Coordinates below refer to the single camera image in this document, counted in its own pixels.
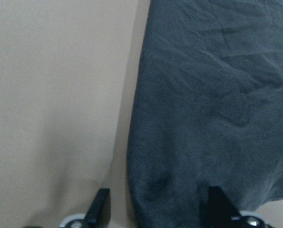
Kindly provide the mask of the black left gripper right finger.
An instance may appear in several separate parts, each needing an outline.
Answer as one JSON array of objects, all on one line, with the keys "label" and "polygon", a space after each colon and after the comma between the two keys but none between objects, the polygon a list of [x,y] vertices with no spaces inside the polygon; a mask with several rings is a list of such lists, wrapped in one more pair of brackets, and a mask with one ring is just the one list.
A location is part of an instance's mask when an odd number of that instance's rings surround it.
[{"label": "black left gripper right finger", "polygon": [[213,228],[239,228],[242,215],[220,187],[210,186],[208,217]]}]

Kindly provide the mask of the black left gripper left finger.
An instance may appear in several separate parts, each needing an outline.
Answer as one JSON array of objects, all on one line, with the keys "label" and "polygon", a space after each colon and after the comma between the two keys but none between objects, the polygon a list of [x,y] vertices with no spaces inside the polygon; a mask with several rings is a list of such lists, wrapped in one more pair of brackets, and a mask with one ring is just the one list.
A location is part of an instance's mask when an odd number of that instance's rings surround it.
[{"label": "black left gripper left finger", "polygon": [[110,222],[110,189],[99,189],[85,218],[89,226],[108,226]]}]

